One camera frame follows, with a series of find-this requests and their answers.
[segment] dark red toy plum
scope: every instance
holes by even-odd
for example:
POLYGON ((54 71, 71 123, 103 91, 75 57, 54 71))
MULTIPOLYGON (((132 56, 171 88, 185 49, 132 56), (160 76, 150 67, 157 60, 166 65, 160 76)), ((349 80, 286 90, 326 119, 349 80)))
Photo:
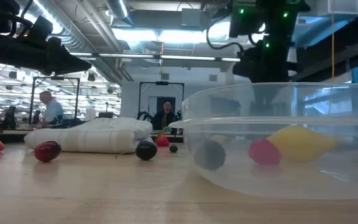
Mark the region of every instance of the dark red toy plum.
POLYGON ((62 147, 55 141, 47 141, 35 148, 35 158, 41 162, 50 162, 59 156, 62 147))

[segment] black toy fruit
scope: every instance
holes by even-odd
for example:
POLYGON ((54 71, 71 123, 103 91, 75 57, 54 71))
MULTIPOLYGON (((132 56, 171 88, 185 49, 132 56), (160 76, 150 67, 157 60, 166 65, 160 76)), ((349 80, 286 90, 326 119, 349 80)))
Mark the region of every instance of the black toy fruit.
POLYGON ((217 170, 224 165, 226 152, 216 141, 208 140, 200 145, 194 155, 195 164, 208 170, 217 170))
POLYGON ((169 147, 169 151, 171 151, 171 152, 177 152, 177 151, 178 151, 178 146, 176 146, 176 145, 171 145, 171 146, 169 147))
POLYGON ((157 147, 149 141, 141 141, 136 147, 136 156, 142 160, 149 160, 157 153, 157 147))

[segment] white cloth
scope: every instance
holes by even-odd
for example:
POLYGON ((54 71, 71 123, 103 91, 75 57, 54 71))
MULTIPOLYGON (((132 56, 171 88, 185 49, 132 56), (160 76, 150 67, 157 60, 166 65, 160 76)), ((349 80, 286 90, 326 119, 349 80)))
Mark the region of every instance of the white cloth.
POLYGON ((59 102, 57 102, 55 99, 52 99, 47 104, 47 109, 45 110, 45 113, 42 117, 46 122, 49 123, 53 121, 54 118, 57 118, 60 115, 62 115, 64 118, 65 113, 63 111, 63 108, 59 102))
POLYGON ((98 118, 72 129, 132 131, 135 134, 135 139, 145 139, 153 131, 153 126, 147 121, 139 121, 134 118, 98 118))
POLYGON ((65 152, 131 153, 140 141, 150 141, 152 125, 133 118, 98 118, 68 129, 39 129, 25 136, 35 149, 45 141, 56 141, 65 152))

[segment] man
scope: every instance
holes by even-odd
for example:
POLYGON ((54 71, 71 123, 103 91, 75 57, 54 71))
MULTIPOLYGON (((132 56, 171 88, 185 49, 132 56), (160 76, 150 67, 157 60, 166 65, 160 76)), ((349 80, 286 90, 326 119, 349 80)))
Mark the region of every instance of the man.
POLYGON ((171 112, 172 102, 170 100, 164 101, 164 110, 158 112, 153 119, 153 129, 162 130, 170 123, 175 121, 175 114, 171 112))
POLYGON ((41 122, 42 126, 46 127, 51 123, 55 118, 58 119, 59 116, 64 118, 64 111, 60 103, 56 101, 52 94, 49 91, 43 91, 40 93, 40 101, 47 105, 45 110, 43 121, 41 122))

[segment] wooden table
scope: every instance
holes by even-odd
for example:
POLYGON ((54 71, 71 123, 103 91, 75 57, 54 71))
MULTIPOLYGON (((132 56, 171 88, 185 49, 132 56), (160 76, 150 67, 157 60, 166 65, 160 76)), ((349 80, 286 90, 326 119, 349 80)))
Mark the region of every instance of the wooden table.
POLYGON ((0 224, 358 224, 358 200, 283 200, 243 195, 188 170, 185 152, 63 153, 43 164, 22 144, 0 154, 0 224))

